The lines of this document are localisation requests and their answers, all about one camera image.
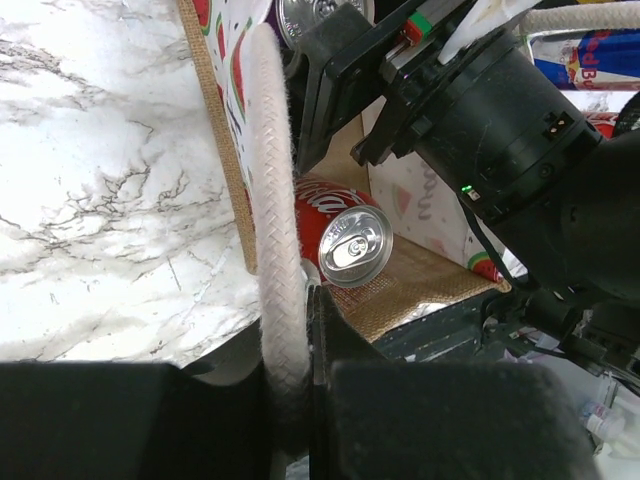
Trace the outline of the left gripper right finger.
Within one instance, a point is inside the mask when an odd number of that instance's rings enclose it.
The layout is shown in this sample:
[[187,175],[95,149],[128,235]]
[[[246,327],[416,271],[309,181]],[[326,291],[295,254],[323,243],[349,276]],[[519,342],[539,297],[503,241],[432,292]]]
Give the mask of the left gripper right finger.
[[314,479],[596,479],[571,398],[534,364],[385,358],[308,291]]

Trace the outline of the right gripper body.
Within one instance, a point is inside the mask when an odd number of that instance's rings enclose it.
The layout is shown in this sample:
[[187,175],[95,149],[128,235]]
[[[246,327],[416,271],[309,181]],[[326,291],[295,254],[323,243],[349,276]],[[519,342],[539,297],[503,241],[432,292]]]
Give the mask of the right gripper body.
[[607,142],[517,51],[512,35],[498,30],[438,62],[470,8],[401,2],[334,58],[329,71],[345,69],[341,118],[385,99],[354,158],[378,165],[417,153],[489,225],[535,215],[579,223],[601,211]]

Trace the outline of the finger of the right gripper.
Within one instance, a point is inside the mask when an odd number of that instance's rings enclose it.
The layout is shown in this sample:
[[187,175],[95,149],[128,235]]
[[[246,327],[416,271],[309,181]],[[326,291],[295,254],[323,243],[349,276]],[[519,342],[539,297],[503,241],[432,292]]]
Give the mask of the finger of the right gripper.
[[292,139],[294,173],[312,170],[326,155],[333,134],[346,122],[336,113],[340,75],[334,58],[372,28],[354,7],[339,6],[297,42],[292,57]]

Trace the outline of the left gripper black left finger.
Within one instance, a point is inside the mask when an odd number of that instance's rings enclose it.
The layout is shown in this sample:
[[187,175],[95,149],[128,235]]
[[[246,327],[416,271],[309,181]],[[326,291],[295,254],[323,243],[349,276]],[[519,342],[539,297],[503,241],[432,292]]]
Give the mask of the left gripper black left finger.
[[271,451],[259,367],[1,366],[4,479],[266,479]]

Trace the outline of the purple soda can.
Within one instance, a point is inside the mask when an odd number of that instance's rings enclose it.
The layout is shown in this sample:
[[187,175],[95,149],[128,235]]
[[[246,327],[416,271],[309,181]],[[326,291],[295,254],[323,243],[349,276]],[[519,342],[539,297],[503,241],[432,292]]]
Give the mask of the purple soda can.
[[293,50],[300,37],[346,4],[370,23],[374,21],[374,0],[274,0],[266,22],[274,28],[282,47]]

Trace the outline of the red soda can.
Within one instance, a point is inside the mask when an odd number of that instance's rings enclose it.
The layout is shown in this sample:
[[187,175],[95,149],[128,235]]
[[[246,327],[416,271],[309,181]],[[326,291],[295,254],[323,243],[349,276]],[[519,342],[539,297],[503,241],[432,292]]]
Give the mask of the red soda can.
[[614,136],[619,114],[616,112],[584,112],[585,118],[607,139]]

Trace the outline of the blue and silver energy can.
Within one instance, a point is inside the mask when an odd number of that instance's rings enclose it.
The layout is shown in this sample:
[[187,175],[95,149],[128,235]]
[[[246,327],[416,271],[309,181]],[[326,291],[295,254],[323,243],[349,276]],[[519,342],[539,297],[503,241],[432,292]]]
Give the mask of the blue and silver energy can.
[[639,31],[593,30],[531,41],[536,67],[561,90],[639,89]]

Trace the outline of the silver top can front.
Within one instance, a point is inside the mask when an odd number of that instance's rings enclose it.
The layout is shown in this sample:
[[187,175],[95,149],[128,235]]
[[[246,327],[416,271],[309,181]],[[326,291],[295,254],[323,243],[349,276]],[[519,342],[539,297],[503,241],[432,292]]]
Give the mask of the silver top can front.
[[390,259],[394,234],[387,215],[368,194],[307,174],[295,182],[301,256],[324,282],[365,285]]

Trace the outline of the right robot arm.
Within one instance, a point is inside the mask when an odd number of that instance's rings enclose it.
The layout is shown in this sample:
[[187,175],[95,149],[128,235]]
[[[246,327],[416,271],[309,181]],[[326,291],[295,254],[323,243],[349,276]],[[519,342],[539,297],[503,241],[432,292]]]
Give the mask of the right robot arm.
[[343,5],[305,33],[285,70],[294,168],[379,98],[360,164],[419,155],[477,233],[527,268],[497,315],[554,337],[585,370],[639,387],[639,134],[604,138],[496,27],[438,55],[468,1],[407,1],[378,24]]

